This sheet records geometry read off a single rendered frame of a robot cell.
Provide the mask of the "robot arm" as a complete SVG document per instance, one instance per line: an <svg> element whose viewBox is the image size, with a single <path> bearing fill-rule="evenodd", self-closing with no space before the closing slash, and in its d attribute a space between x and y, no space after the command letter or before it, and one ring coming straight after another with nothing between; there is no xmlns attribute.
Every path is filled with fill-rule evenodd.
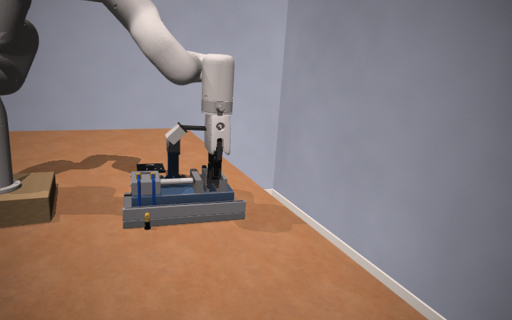
<svg viewBox="0 0 512 320"><path fill-rule="evenodd" d="M202 111L232 112L235 68L232 56L186 51L163 24L151 0L85 1L102 2L170 82L176 85L202 82ZM10 95L22 87L37 53L38 32L26 19L30 6L31 0L0 0L0 95ZM187 130L206 131L207 128L178 122L165 136L174 145ZM7 112L0 98L0 194L20 187L21 182L13 179Z"/></svg>

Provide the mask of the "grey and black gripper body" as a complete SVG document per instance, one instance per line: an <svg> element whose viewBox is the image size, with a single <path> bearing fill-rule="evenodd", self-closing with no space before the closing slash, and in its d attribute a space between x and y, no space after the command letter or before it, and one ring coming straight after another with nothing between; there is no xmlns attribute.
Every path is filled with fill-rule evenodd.
<svg viewBox="0 0 512 320"><path fill-rule="evenodd" d="M208 113L205 114L204 144L206 150L213 155L216 152L217 139L222 138L222 148L226 155L230 154L230 118L231 113Z"/></svg>

